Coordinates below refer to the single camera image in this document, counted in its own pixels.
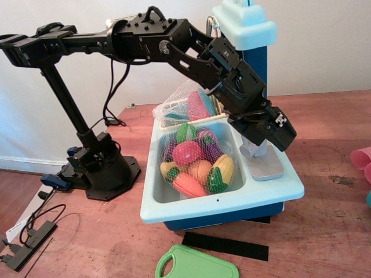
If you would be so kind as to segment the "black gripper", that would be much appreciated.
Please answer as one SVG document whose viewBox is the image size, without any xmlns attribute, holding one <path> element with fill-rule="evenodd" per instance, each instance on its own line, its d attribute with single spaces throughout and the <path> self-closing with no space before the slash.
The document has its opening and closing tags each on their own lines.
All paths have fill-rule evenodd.
<svg viewBox="0 0 371 278">
<path fill-rule="evenodd" d="M 264 97 L 264 81 L 245 62 L 236 67 L 222 68 L 218 74 L 220 85 L 214 91 L 228 113 L 228 123 L 255 145 L 270 141 L 285 151 L 297 133 L 279 107 Z"/>
</svg>

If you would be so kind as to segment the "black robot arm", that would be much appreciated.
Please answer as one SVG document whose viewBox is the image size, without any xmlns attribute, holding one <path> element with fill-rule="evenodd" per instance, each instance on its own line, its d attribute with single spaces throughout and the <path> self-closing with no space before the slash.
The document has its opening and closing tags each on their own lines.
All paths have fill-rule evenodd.
<svg viewBox="0 0 371 278">
<path fill-rule="evenodd" d="M 41 71 L 82 143 L 49 178 L 52 187 L 84 189 L 90 199 L 108 201 L 130 190 L 140 168 L 109 134 L 96 136 L 86 124 L 56 69 L 72 53 L 100 53 L 127 66 L 168 63 L 216 96 L 229 124 L 252 143 L 268 140 L 284 151 L 296 136 L 286 115 L 263 96 L 264 81 L 228 39 L 208 36 L 186 19 L 168 19 L 154 6 L 133 20 L 115 20 L 100 33 L 79 34 L 73 25 L 51 23 L 33 36 L 2 35 L 1 49 L 13 65 Z"/>
</svg>

